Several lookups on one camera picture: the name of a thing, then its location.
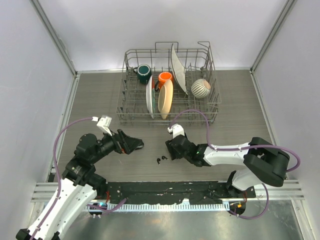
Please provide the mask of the striped round bowl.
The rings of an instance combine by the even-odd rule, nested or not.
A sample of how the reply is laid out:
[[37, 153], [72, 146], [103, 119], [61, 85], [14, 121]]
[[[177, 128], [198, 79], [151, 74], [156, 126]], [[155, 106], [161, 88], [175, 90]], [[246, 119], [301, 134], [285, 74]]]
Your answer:
[[195, 98], [203, 99], [211, 92], [211, 85], [204, 78], [197, 79], [191, 86], [191, 92]]

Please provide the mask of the beige bowl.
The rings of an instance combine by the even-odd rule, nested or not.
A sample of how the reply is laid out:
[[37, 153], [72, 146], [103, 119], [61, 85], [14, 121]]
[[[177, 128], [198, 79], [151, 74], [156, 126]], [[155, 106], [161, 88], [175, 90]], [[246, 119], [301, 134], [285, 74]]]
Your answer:
[[167, 80], [161, 87], [158, 96], [158, 110], [163, 120], [165, 120], [170, 113], [173, 101], [173, 93], [173, 83], [171, 80]]

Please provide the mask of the white upright plate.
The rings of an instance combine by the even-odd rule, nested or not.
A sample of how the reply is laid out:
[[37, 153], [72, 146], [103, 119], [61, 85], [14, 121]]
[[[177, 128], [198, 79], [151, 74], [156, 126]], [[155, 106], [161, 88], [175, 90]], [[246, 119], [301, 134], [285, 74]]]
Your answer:
[[186, 88], [186, 74], [185, 74], [185, 67], [182, 65], [181, 61], [179, 60], [177, 53], [174, 48], [174, 44], [171, 45], [171, 66], [174, 78], [182, 89], [182, 91], [188, 95], [188, 91]]

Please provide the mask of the black oblong charging case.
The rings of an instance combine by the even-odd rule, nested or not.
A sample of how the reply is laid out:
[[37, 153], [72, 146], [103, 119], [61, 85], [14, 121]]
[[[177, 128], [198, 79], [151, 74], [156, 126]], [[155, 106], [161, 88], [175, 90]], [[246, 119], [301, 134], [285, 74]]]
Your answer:
[[140, 150], [145, 146], [144, 142], [142, 140], [140, 140], [135, 147], [135, 150]]

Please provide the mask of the orange mug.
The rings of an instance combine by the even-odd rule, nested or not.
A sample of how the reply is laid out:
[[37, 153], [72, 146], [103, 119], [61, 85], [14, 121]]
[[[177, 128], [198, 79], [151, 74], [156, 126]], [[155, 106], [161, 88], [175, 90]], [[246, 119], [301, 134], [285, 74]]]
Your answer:
[[171, 72], [165, 71], [165, 72], [161, 72], [158, 75], [158, 80], [155, 83], [155, 91], [159, 92], [160, 89], [162, 88], [162, 86], [167, 82], [167, 81], [171, 81], [172, 83], [174, 82], [174, 76]]

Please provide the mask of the white green plate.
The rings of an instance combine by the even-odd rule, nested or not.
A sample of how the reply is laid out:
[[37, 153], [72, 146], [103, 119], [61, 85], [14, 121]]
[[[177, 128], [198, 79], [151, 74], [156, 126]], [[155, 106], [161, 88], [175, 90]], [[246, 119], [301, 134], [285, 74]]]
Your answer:
[[155, 82], [153, 76], [149, 78], [146, 86], [146, 106], [151, 118], [155, 118]]

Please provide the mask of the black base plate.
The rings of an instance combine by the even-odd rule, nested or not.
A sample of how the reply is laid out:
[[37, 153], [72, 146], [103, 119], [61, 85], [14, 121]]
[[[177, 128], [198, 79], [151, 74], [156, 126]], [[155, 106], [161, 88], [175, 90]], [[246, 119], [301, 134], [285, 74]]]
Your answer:
[[112, 204], [126, 199], [132, 205], [173, 205], [188, 199], [192, 205], [219, 204], [223, 199], [255, 198], [253, 187], [229, 193], [225, 182], [219, 181], [146, 181], [109, 182], [99, 197], [108, 197]]

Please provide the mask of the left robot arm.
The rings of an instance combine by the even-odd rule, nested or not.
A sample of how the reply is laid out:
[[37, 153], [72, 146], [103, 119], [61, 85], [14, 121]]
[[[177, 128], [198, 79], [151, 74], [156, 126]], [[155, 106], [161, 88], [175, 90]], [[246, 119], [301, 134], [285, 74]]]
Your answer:
[[94, 164], [111, 152], [129, 155], [144, 147], [142, 139], [126, 135], [121, 129], [102, 139], [87, 133], [79, 139], [74, 157], [68, 162], [54, 195], [35, 222], [20, 229], [18, 240], [61, 240], [93, 199], [102, 199], [107, 181], [95, 173]]

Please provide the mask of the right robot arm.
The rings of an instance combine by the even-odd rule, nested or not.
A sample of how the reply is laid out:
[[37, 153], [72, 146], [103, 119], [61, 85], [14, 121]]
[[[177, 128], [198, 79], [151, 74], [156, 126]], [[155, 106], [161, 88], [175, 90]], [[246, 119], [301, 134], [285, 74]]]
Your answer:
[[209, 146], [194, 144], [186, 135], [177, 135], [165, 142], [172, 160], [186, 159], [197, 167], [237, 165], [244, 169], [230, 173], [225, 184], [226, 195], [222, 198], [237, 198], [248, 188], [259, 184], [282, 187], [290, 156], [283, 150], [260, 137], [235, 146]]

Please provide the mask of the dark green mug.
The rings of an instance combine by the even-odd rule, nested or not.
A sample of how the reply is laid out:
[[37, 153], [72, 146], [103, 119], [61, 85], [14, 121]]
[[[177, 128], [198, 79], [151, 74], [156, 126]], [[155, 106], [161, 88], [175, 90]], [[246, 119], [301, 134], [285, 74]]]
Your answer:
[[137, 79], [141, 84], [146, 85], [152, 76], [151, 68], [147, 64], [141, 64], [133, 68], [133, 72], [136, 74]]

